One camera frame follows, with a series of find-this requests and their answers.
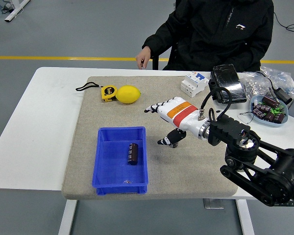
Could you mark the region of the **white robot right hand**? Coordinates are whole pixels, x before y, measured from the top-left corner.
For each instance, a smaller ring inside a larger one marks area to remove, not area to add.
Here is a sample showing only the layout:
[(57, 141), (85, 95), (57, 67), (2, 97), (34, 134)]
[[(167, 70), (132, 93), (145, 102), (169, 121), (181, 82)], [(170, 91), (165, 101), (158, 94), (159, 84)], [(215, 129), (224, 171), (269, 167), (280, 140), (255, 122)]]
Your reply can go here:
[(186, 137), (188, 131), (203, 140), (209, 126), (203, 111), (181, 97), (151, 105), (144, 112), (157, 113), (160, 118), (174, 126), (171, 132), (157, 142), (159, 145), (176, 145)]

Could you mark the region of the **person's right hand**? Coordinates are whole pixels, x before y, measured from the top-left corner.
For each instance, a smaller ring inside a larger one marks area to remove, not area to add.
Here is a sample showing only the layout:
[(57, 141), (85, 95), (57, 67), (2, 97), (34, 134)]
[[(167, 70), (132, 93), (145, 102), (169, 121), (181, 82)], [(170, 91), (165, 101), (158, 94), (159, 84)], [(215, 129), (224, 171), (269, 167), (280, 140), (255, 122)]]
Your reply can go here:
[(145, 46), (141, 52), (135, 57), (138, 69), (146, 69), (151, 57), (151, 49)]

